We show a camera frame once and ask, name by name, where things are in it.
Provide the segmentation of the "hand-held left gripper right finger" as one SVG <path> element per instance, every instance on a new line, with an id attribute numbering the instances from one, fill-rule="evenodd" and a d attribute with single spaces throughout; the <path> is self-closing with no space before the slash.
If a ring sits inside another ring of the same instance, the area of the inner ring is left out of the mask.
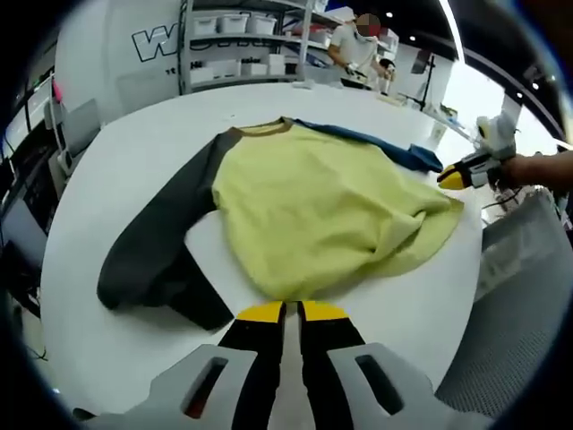
<path id="1" fill-rule="evenodd" d="M 342 309 L 301 301 L 303 381 L 318 429 L 436 429 L 429 379 L 380 343 L 367 343 Z"/>

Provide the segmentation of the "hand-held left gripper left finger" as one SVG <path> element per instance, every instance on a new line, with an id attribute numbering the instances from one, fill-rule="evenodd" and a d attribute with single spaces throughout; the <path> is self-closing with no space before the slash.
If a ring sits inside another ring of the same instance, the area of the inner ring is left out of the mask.
<path id="1" fill-rule="evenodd" d="M 265 429 L 280 381 L 287 305 L 243 310 L 217 345 L 157 376 L 150 400 L 168 429 Z"/>

